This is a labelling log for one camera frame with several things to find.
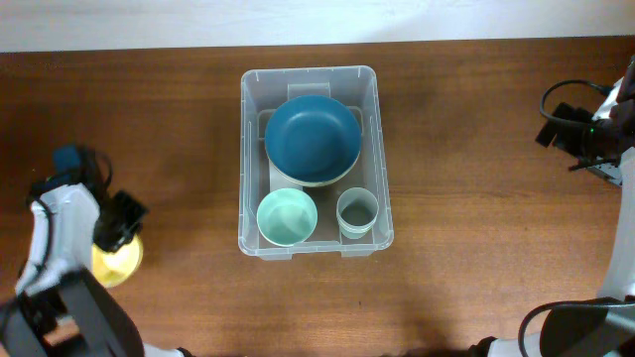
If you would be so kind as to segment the beige bowl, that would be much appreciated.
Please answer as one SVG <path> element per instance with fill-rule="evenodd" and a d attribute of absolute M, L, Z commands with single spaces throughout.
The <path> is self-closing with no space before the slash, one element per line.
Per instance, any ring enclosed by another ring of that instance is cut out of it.
<path fill-rule="evenodd" d="M 319 182 L 308 182 L 308 181 L 301 181 L 301 180 L 297 180 L 294 178 L 290 178 L 287 175 L 283 174 L 275 165 L 275 167 L 280 171 L 281 174 L 283 174 L 286 178 L 288 178 L 289 180 L 300 184 L 302 187 L 322 187 L 322 186 L 327 186 L 327 185 L 331 185 L 333 183 L 336 183 L 342 179 L 344 179 L 345 177 L 349 176 L 350 174 L 352 174 L 358 167 L 359 167 L 359 162 L 360 162 L 360 158 L 357 158 L 357 160 L 354 162 L 354 164 L 344 173 L 341 174 L 340 176 L 330 179 L 330 180 L 326 180 L 326 181 L 319 181 Z"/>

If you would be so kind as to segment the yellow small bowl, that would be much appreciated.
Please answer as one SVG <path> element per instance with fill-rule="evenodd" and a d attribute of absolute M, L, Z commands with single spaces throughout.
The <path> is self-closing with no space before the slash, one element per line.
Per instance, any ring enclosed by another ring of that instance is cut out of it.
<path fill-rule="evenodd" d="M 114 288 L 138 270 L 142 259 L 143 244 L 138 235 L 115 253 L 105 252 L 93 244 L 91 272 L 105 288 Z"/>

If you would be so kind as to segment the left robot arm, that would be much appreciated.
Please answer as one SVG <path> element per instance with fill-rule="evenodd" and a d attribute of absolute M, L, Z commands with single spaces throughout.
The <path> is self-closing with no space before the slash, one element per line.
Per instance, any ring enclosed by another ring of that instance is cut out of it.
<path fill-rule="evenodd" d="M 1 345 L 10 356 L 187 356 L 142 340 L 92 272 L 92 247 L 114 253 L 140 229 L 147 208 L 104 184 L 49 178 L 32 184 L 29 257 L 15 295 L 1 306 Z"/>

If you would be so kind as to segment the cream plastic cup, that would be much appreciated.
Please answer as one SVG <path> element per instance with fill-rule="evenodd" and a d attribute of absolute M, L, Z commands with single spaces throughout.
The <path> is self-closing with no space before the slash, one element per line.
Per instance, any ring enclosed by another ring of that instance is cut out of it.
<path fill-rule="evenodd" d="M 339 218 L 338 219 L 338 225 L 339 225 L 339 229 L 349 235 L 364 235 L 366 234 L 369 230 L 372 229 L 372 227 L 374 226 L 374 224 L 376 223 L 376 220 L 373 219 L 370 222 L 363 224 L 363 225 L 353 225 L 347 221 L 345 221 L 343 218 Z"/>

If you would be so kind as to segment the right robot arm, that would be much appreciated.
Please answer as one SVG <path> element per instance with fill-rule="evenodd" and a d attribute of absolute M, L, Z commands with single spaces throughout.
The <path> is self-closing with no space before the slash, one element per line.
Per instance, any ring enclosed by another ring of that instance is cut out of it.
<path fill-rule="evenodd" d="M 540 113 L 546 123 L 538 144 L 576 158 L 621 189 L 609 267 L 598 294 L 587 300 L 542 304 L 523 318 L 514 339 L 486 337 L 470 356 L 631 356 L 634 353 L 634 68 L 612 85 L 590 82 L 604 96 L 595 112 L 564 102 Z"/>

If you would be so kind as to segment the mint green plastic cup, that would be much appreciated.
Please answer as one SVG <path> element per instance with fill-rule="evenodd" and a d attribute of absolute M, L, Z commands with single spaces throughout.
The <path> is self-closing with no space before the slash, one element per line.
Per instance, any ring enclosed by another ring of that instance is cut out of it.
<path fill-rule="evenodd" d="M 340 230 L 340 233 L 344 237 L 346 237 L 348 239 L 356 240 L 356 239 L 361 239 L 366 234 L 370 233 L 372 231 L 372 227 L 371 226 L 368 226 L 368 227 L 344 227 L 344 226 L 340 226 L 339 230 Z"/>

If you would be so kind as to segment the grey plastic cup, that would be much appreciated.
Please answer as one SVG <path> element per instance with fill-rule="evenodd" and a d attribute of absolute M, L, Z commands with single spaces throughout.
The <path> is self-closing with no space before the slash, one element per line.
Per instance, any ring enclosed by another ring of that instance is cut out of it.
<path fill-rule="evenodd" d="M 378 213 L 377 197 L 362 187 L 349 188 L 341 194 L 336 204 L 337 219 L 343 218 L 353 225 L 363 225 L 376 220 Z"/>

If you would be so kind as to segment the dark blue bowl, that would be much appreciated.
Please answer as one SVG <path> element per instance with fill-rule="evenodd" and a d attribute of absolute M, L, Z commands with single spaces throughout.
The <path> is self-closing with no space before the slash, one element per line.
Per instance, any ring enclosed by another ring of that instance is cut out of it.
<path fill-rule="evenodd" d="M 319 182 L 344 174 L 361 155 L 362 130 L 345 105 L 322 95 L 282 104 L 264 134 L 268 159 L 292 179 Z"/>

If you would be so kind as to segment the mint green small bowl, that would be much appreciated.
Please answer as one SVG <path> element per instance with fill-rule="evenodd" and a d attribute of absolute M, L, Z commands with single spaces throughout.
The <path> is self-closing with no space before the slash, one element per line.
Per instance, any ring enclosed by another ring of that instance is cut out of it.
<path fill-rule="evenodd" d="M 280 188 L 268 193 L 257 209 L 261 235 L 280 247 L 292 247 L 308 240 L 318 225 L 318 209 L 300 189 Z"/>

